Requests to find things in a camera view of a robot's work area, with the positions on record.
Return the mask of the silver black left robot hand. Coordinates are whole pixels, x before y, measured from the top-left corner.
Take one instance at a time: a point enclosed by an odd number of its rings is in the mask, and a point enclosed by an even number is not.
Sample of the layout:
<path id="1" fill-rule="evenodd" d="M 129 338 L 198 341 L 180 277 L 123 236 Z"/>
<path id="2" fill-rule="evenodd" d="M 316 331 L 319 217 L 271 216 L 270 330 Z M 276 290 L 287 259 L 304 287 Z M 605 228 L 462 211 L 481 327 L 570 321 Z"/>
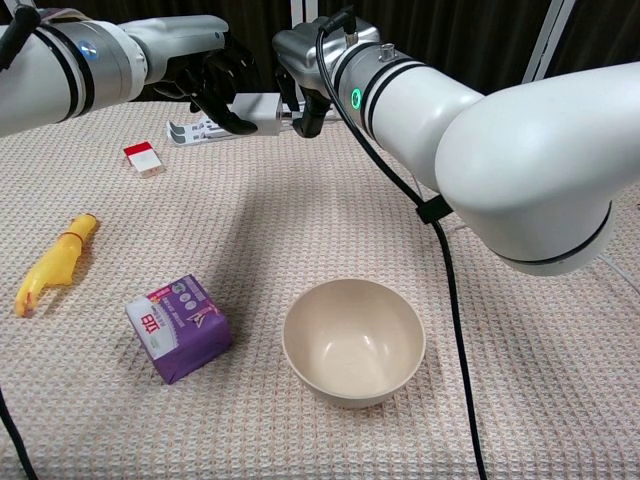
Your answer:
<path id="1" fill-rule="evenodd" d="M 120 28 L 142 49 L 147 60 L 145 83 L 170 99 L 186 99 L 225 131 L 250 135 L 251 121 L 227 104 L 238 92 L 260 83 L 254 55 L 235 39 L 228 23 L 213 15 L 159 17 L 124 23 Z"/>

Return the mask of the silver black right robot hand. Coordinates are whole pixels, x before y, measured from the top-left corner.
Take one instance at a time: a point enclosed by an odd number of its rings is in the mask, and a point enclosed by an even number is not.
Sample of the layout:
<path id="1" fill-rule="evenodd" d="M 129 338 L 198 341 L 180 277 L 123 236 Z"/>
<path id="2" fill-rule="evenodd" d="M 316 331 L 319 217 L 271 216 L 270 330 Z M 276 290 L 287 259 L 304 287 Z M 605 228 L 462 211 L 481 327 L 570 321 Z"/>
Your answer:
<path id="1" fill-rule="evenodd" d="M 283 101 L 293 111 L 300 110 L 297 89 L 303 95 L 302 116 L 294 120 L 294 130 L 303 138 L 314 138 L 322 130 L 331 107 L 317 61 L 316 37 L 327 17 L 311 23 L 299 23 L 294 28 L 276 33 L 272 47 L 278 65 L 275 78 Z"/>

